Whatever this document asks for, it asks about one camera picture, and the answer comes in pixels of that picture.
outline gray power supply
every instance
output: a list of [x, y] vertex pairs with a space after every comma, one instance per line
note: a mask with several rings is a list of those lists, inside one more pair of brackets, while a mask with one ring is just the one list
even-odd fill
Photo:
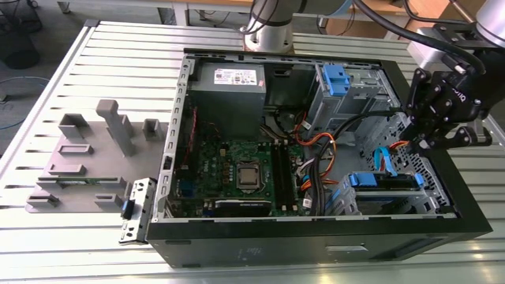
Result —
[[198, 120], [214, 123], [222, 138], [256, 139], [266, 97], [264, 66], [204, 63], [198, 73], [190, 84]]

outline green motherboard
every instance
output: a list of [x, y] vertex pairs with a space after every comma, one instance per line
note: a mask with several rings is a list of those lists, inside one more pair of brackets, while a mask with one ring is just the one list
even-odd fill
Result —
[[272, 143], [248, 141], [205, 141], [197, 149], [196, 173], [178, 176], [177, 192], [181, 196], [182, 217], [212, 217], [213, 201], [240, 199], [272, 202], [269, 216], [304, 216], [297, 195], [294, 170], [302, 160], [300, 145], [285, 146], [284, 168], [289, 172], [292, 205], [278, 206], [273, 169]]

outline ram slot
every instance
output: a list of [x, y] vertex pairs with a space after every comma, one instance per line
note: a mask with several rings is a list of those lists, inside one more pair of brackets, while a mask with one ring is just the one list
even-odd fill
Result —
[[286, 145], [272, 145], [273, 185], [276, 186], [276, 208], [293, 210], [296, 205], [290, 161]]

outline label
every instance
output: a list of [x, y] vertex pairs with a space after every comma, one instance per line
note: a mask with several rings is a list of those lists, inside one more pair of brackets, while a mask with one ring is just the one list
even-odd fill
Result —
[[302, 206], [304, 206], [305, 208], [310, 208], [310, 207], [313, 206], [313, 201], [305, 198], [305, 199], [302, 200]]
[[309, 130], [312, 127], [310, 123], [308, 123], [305, 120], [301, 121], [301, 126], [304, 126], [306, 130]]
[[57, 181], [60, 185], [87, 185], [88, 183], [81, 180], [65, 180], [65, 181]]
[[364, 246], [328, 246], [326, 251], [368, 251]]
[[213, 83], [217, 85], [250, 85], [258, 84], [256, 70], [217, 69], [213, 72]]

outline red wire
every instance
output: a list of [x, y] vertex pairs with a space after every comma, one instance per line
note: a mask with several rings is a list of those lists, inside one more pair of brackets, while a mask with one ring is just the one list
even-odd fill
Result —
[[[398, 142], [394, 142], [393, 144], [390, 144], [390, 146], [388, 148], [396, 149], [400, 146], [405, 146], [406, 144], [409, 144], [409, 141], [400, 140]], [[384, 157], [382, 157], [381, 161], [380, 161], [380, 169], [378, 170], [382, 171], [385, 169], [386, 169], [386, 162], [384, 161]]]
[[196, 132], [194, 131], [196, 130], [196, 109], [197, 109], [197, 107], [194, 107], [192, 109], [192, 130], [190, 130], [188, 149], [186, 149], [186, 154], [184, 156], [182, 164], [186, 164], [189, 152], [192, 151], [192, 144], [193, 144], [194, 132]]

